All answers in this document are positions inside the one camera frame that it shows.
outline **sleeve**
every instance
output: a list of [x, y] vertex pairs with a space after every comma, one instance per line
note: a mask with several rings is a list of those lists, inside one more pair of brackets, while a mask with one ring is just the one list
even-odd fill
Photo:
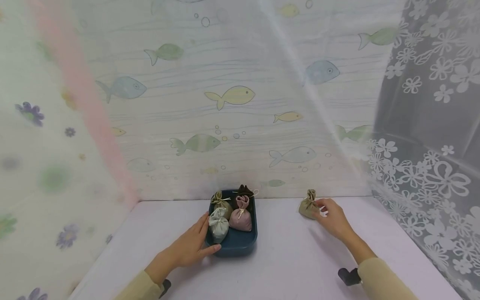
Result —
[[115, 300], [157, 300], [163, 291], [163, 285], [159, 287], [145, 271], [141, 271]]
[[363, 289], [371, 300], [418, 300], [380, 258], [369, 258], [362, 262], [358, 273]]

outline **pink sachet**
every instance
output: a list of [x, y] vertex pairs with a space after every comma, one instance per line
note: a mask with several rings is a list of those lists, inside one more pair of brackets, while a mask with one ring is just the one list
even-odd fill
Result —
[[237, 196], [235, 200], [237, 201], [237, 205], [239, 207], [234, 210], [230, 216], [230, 227], [241, 231], [251, 231], [252, 217], [247, 211], [248, 203], [250, 202], [249, 197], [247, 195]]

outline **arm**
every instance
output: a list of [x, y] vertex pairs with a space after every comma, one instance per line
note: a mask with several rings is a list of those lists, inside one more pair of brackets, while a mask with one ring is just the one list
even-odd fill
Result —
[[155, 256], [115, 300], [157, 300], [165, 290], [163, 281], [178, 267], [191, 266], [220, 250], [220, 245], [202, 249], [208, 230], [208, 213], [173, 244]]
[[316, 201], [319, 207], [325, 206], [327, 217], [314, 213], [318, 223], [331, 235], [342, 241], [359, 265], [365, 293], [371, 300], [418, 300], [412, 291], [390, 270], [387, 264], [375, 255], [347, 221], [343, 209], [332, 199]]

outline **gray fabric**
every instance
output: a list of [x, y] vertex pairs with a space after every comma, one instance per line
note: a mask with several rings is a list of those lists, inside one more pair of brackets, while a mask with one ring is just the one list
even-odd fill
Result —
[[227, 213], [227, 209], [219, 207], [212, 212], [208, 219], [208, 225], [212, 232], [213, 243], [220, 244], [228, 233], [228, 221], [224, 215]]
[[408, 0], [398, 38], [365, 144], [373, 194], [478, 300], [480, 2]]

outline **dark blue rectangular tray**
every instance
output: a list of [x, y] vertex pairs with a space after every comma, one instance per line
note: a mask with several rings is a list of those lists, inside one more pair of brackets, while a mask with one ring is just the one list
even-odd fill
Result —
[[[233, 209], [238, 208], [235, 198], [237, 197], [238, 190], [224, 190], [222, 191], [222, 199], [229, 198], [227, 202], [232, 206]], [[211, 215], [213, 212], [214, 205], [210, 203], [210, 208], [208, 209], [208, 214]], [[257, 213], [255, 211], [255, 197], [250, 197], [250, 203], [247, 210], [252, 216], [252, 230], [250, 232], [240, 231], [233, 228], [228, 229], [227, 236], [220, 243], [222, 249], [217, 251], [214, 255], [217, 257], [238, 257], [249, 255], [254, 247], [255, 241], [257, 241]], [[213, 245], [213, 237], [210, 230], [207, 232], [205, 238], [205, 244], [207, 246]]]

